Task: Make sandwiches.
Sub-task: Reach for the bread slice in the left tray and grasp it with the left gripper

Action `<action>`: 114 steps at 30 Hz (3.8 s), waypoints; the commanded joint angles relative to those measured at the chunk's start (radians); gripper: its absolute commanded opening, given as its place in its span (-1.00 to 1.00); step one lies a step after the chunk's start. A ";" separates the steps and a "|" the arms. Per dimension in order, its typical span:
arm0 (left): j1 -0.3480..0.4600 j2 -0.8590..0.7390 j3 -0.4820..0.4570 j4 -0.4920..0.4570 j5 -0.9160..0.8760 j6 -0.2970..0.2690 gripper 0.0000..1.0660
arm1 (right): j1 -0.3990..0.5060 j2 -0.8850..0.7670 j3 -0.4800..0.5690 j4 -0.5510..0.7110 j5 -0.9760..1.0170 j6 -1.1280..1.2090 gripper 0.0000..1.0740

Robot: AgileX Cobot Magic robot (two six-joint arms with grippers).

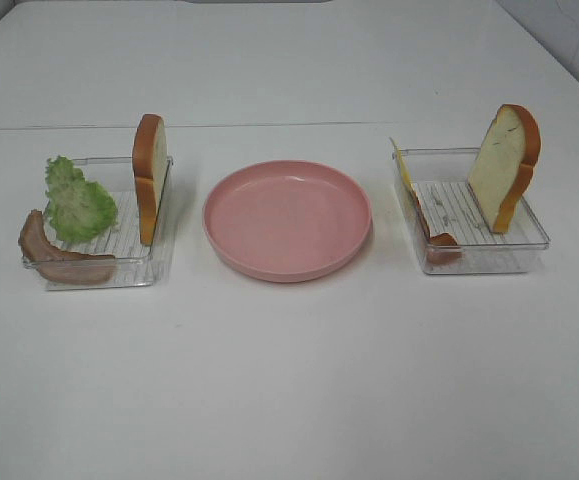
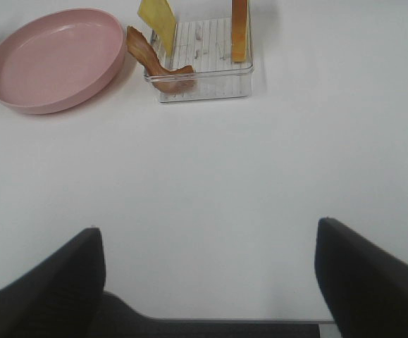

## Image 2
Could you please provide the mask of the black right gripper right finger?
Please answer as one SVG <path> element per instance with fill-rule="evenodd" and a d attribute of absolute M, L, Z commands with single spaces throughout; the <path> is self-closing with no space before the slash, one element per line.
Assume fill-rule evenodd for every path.
<path fill-rule="evenodd" d="M 314 268 L 342 337 L 408 337 L 407 263 L 335 218 L 322 218 Z"/>

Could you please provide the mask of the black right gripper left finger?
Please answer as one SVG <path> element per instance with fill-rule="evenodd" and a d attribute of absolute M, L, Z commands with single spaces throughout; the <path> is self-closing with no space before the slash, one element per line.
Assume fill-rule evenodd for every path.
<path fill-rule="evenodd" d="M 104 285 L 101 232 L 86 228 L 0 290 L 0 337 L 86 337 Z"/>

